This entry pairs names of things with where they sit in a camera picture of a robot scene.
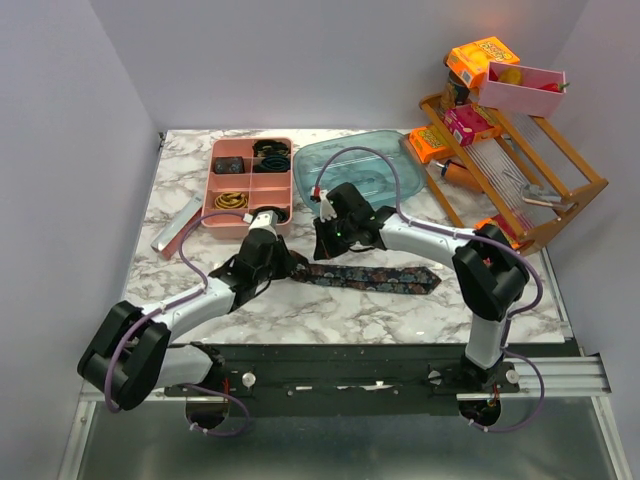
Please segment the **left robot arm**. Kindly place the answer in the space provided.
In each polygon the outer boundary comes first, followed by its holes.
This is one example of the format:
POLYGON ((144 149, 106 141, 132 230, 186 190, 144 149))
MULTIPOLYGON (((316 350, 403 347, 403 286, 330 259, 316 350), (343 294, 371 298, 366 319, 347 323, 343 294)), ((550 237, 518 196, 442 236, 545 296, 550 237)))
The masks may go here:
POLYGON ((238 310, 260 295, 260 285, 290 276, 296 264, 281 235, 253 229, 239 252, 201 285, 152 306, 115 304, 82 354, 77 373, 100 389, 108 406, 131 410, 165 383, 161 372, 175 339, 238 310))

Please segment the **floral patterned necktie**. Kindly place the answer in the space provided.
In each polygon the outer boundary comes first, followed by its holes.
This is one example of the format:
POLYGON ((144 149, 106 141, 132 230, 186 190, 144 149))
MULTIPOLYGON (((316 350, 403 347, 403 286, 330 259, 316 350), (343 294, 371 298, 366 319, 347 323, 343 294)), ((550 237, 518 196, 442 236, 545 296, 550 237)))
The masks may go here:
POLYGON ((401 295, 429 295, 441 283, 438 275, 424 266, 364 267, 312 263, 294 252, 297 266, 291 279, 331 288, 354 289, 401 295))

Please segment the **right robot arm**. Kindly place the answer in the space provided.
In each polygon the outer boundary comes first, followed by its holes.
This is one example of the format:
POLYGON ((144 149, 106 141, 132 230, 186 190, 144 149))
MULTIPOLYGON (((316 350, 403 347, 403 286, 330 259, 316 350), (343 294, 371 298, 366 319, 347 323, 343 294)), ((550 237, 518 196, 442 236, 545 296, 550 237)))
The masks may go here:
POLYGON ((315 187, 311 199, 319 205, 319 217, 314 220, 316 260, 336 258, 361 244, 417 255, 455 272, 472 312, 459 378, 474 392, 493 384, 504 358, 501 342, 507 310, 521 298, 529 281, 526 266, 501 230, 493 225, 473 231, 420 224, 397 208, 375 210, 348 182, 330 191, 315 187))

